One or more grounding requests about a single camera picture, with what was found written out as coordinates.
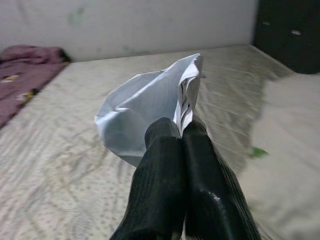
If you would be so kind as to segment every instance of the crumpled plastic bag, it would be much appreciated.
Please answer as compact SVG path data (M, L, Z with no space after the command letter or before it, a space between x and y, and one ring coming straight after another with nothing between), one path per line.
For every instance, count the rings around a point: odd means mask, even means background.
M138 166L146 152L146 130L155 120L173 120L182 136L193 119L202 62L198 53L187 56L167 69L138 74L110 92L94 119L104 145Z

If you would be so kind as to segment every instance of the bed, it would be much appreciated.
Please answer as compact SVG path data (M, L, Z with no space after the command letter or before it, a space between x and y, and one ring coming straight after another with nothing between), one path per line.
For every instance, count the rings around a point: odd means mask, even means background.
M71 63L0 130L0 239L108 239L135 168L103 146L94 116L121 83L193 53L204 56L196 112L239 176L264 85L291 70L250 45Z

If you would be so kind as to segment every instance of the bed sheet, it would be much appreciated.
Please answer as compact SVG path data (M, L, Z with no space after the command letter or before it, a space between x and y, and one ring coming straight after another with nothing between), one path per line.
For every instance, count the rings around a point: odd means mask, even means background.
M72 63L0 130L0 239L108 239L135 168L105 149L94 116L136 74L204 56L197 114L239 174L266 80L292 72L249 45Z

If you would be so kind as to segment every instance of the wall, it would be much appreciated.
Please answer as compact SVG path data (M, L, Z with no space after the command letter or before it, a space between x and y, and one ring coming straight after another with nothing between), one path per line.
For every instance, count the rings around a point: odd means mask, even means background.
M0 0L0 51L61 46L76 60L250 43L257 0Z

